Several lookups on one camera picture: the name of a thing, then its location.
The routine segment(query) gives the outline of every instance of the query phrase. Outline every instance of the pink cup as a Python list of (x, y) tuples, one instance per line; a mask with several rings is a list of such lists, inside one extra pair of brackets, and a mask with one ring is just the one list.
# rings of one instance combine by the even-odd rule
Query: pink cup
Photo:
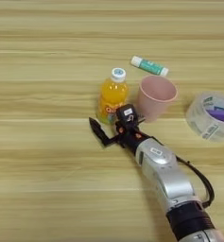
[(146, 122), (155, 121), (176, 99), (177, 88), (166, 78), (145, 77), (140, 83), (137, 108)]

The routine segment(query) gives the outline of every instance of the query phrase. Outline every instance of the clear tape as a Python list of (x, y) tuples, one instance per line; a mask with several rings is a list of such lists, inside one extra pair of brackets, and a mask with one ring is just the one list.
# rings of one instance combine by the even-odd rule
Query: clear tape
[(224, 110), (224, 96), (211, 93), (197, 96), (186, 113), (186, 121), (203, 139), (223, 141), (224, 121), (212, 117), (208, 110)]

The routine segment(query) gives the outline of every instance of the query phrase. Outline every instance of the robotic arm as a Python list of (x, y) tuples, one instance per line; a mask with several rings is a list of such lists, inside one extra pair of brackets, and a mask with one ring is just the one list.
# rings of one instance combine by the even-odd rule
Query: robotic arm
[[(117, 135), (110, 139), (100, 125), (90, 118), (95, 135), (106, 147), (113, 143), (128, 148), (141, 166), (144, 175), (152, 182), (158, 201), (170, 227), (180, 242), (224, 242), (222, 233), (215, 229), (204, 208), (214, 198), (210, 182), (192, 165), (177, 157), (156, 138), (140, 132), (138, 115), (130, 104), (116, 112)], [(183, 162), (200, 176), (211, 189), (211, 200), (201, 202), (187, 177), (181, 172), (178, 162)]]

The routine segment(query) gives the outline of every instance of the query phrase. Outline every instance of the wood grain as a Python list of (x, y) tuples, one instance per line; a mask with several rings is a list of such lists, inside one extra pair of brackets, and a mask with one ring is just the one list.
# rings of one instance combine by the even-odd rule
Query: wood grain
[(170, 69), (179, 98), (141, 129), (212, 181), (224, 233), (224, 143), (184, 120), (197, 94), (224, 94), (224, 1), (0, 0), (0, 242), (176, 241), (135, 162), (88, 124), (113, 67), (136, 99), (133, 55)]

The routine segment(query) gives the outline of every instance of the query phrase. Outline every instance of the plastic bottle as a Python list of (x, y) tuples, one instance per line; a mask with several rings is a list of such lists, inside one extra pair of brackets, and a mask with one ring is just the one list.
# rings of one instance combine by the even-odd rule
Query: plastic bottle
[(158, 75), (158, 76), (162, 76), (165, 77), (168, 74), (168, 69), (156, 64), (155, 62), (149, 61), (149, 60), (144, 60), (140, 57), (136, 57), (134, 56), (130, 63), (138, 68), (141, 68), (145, 71), (148, 71), (152, 74)]
[(122, 68), (112, 69), (112, 75), (101, 85), (101, 94), (96, 116), (100, 122), (113, 125), (116, 109), (123, 106), (129, 88), (125, 82), (126, 72)]

